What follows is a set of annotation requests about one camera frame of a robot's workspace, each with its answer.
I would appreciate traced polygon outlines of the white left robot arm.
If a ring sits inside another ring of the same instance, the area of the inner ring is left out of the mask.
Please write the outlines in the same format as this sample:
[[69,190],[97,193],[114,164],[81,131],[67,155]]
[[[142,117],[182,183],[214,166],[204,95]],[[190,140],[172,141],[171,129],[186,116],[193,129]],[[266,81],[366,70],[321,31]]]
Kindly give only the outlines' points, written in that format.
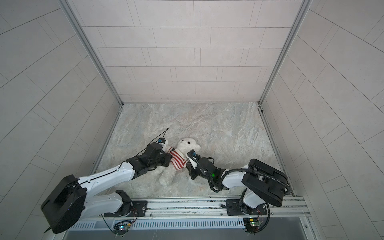
[[79,220],[96,215],[120,217],[135,215],[132,199],[123,190],[100,193],[123,182],[136,179],[156,167],[168,167],[171,149],[163,143],[150,143],[144,153],[98,174],[64,177],[41,205],[49,227],[55,234],[71,228]]

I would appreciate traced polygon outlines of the red white striped shirt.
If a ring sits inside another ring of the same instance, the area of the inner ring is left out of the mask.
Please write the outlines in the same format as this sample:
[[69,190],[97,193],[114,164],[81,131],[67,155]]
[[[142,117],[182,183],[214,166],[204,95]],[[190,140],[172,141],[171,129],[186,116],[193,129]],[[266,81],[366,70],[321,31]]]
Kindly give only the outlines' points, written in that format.
[[186,167],[187,159],[177,148],[169,147],[167,153],[171,154],[171,163],[176,170],[181,171]]

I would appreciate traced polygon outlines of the white plush teddy bear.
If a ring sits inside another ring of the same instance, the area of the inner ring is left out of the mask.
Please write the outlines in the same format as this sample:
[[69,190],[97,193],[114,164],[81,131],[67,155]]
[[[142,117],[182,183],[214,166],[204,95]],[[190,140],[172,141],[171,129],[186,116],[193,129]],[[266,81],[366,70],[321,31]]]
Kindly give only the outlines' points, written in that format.
[[165,144],[161,143],[163,151],[167,154],[171,154],[170,166],[165,168],[159,179],[160,184],[163,187],[168,187],[174,180],[175,175],[183,170],[188,159],[188,152],[194,150],[199,151],[201,147],[197,144],[193,138],[184,138],[178,142],[176,147],[168,147],[168,141]]

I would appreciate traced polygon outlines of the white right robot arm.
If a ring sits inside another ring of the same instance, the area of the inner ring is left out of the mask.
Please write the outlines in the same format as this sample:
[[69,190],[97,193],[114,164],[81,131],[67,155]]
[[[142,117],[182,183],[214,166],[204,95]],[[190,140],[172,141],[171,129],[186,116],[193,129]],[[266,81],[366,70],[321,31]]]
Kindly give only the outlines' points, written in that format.
[[282,206],[284,196],[292,193],[288,177],[283,172],[251,159],[243,168],[226,170],[217,168],[211,158],[202,158],[194,151],[188,153],[186,165],[192,180],[198,176],[208,181],[210,189],[219,193],[235,187],[246,187],[238,206],[233,210],[245,215],[261,214],[259,206]]

